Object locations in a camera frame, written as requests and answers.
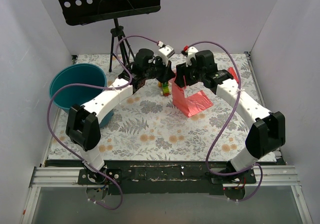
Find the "red plastic trash bag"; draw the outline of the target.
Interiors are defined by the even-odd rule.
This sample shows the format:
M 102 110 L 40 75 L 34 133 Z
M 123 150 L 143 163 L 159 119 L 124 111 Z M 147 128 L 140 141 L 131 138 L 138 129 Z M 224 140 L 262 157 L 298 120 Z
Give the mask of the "red plastic trash bag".
M 180 88 L 173 80 L 171 86 L 173 105 L 188 118 L 213 106 L 203 89 L 187 96 L 186 87 Z

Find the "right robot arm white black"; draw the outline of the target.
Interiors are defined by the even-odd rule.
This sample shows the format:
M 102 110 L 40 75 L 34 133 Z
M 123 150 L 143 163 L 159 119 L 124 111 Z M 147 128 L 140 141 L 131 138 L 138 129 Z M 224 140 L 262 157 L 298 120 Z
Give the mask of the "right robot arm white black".
M 182 53 L 186 62 L 176 66 L 175 84 L 185 87 L 201 82 L 233 107 L 232 113 L 238 113 L 250 128 L 245 147 L 227 162 L 226 168 L 219 172 L 210 170 L 212 175 L 237 183 L 259 159 L 285 144 L 285 116 L 257 103 L 241 89 L 239 79 L 225 69 L 219 70 L 211 51 L 189 47 Z

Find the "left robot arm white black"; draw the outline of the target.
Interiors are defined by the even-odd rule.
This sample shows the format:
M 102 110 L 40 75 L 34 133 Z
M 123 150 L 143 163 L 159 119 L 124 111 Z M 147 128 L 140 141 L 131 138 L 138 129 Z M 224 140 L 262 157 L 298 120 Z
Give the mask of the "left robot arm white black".
M 121 101 L 142 88 L 146 80 L 157 79 L 164 83 L 174 78 L 170 61 L 174 52 L 169 45 L 161 47 L 157 55 L 150 49 L 140 49 L 108 90 L 83 105 L 75 104 L 70 108 L 65 132 L 78 145 L 87 174 L 95 184 L 103 183 L 107 177 L 98 148 L 100 124 Z

